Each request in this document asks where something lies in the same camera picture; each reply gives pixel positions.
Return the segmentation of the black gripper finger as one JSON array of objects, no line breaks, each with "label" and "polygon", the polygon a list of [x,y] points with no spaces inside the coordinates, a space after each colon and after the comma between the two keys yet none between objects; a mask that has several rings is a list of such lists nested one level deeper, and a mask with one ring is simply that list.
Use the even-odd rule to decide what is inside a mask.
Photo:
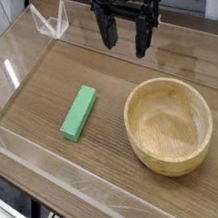
[{"label": "black gripper finger", "polygon": [[95,15],[103,43],[105,47],[112,49],[118,40],[116,19],[112,14],[105,13],[104,11],[97,11]]},{"label": "black gripper finger", "polygon": [[135,23],[136,23],[136,33],[135,33],[136,56],[138,58],[142,58],[146,54],[147,48],[150,46],[151,38],[153,34],[152,33],[153,27],[150,20],[145,15],[144,16],[139,15]]}]

